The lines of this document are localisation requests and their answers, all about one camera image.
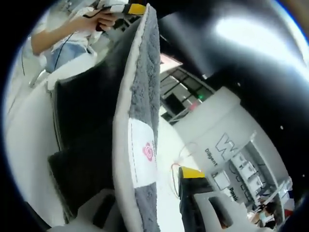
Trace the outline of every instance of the white wall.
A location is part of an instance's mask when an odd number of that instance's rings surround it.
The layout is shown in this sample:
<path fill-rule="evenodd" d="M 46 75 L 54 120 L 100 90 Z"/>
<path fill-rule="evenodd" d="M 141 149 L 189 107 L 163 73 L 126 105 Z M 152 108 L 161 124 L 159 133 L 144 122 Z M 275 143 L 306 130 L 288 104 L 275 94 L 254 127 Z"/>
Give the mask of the white wall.
<path fill-rule="evenodd" d="M 256 132 L 254 144 L 266 158 L 276 179 L 280 181 L 288 177 L 283 161 L 269 137 L 242 108 L 240 99 L 225 87 L 176 123 L 174 128 L 185 144 L 197 144 L 197 149 L 191 151 L 192 156 L 205 173 L 222 167 Z M 209 149 L 212 157 L 207 155 L 206 149 Z"/>

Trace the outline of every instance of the stitching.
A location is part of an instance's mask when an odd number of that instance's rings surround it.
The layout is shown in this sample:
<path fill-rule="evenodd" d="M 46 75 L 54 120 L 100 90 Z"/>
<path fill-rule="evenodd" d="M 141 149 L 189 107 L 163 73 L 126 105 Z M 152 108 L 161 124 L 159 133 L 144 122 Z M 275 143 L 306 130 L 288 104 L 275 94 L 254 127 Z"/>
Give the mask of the stitching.
<path fill-rule="evenodd" d="M 134 164 L 134 173 L 135 173 L 136 183 L 138 183 L 139 181 L 137 179 L 136 165 L 135 165 L 135 159 L 134 159 L 132 123 L 131 123 L 131 149 L 132 149 L 132 155 L 133 155 L 133 164 Z"/>

